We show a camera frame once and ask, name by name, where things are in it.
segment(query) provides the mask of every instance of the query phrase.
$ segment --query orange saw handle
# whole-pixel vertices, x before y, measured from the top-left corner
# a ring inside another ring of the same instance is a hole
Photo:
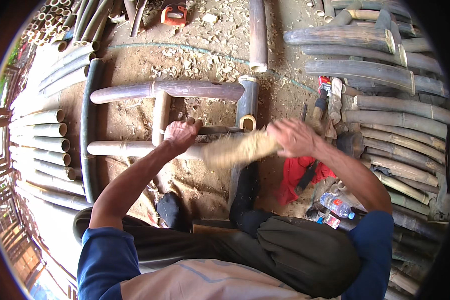
[[[170,18],[168,17],[169,13],[173,13],[181,17]],[[185,27],[185,24],[187,23],[187,7],[184,6],[183,4],[168,4],[162,10],[161,22],[163,24],[171,26]]]

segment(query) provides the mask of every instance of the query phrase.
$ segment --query man's left hand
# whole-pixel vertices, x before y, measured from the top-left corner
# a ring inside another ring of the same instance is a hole
[[[195,137],[202,126],[202,120],[195,121],[192,117],[186,121],[174,121],[165,129],[163,141],[171,144],[176,155],[182,154],[195,143]]]

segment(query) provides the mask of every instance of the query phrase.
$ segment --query foot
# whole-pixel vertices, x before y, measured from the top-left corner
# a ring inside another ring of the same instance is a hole
[[[185,208],[174,192],[168,192],[157,202],[157,213],[165,221],[168,228],[175,231],[189,232]]]

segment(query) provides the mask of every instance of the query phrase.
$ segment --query blue sleeve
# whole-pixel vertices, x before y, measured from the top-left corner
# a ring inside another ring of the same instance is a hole
[[[140,275],[133,236],[114,227],[87,229],[77,274],[78,299],[122,299],[120,282]]]
[[[360,273],[342,294],[343,300],[382,300],[392,263],[394,220],[384,211],[369,212],[348,233],[360,258]]]

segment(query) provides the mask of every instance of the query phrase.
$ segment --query red cloth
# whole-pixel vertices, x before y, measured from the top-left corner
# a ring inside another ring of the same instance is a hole
[[[311,156],[287,158],[285,160],[282,183],[280,184],[280,189],[276,192],[278,203],[284,206],[299,198],[295,193],[295,188],[305,174],[307,167],[314,162],[315,159]],[[318,183],[329,176],[337,177],[329,167],[320,162],[315,169],[315,176],[313,176],[311,183]]]

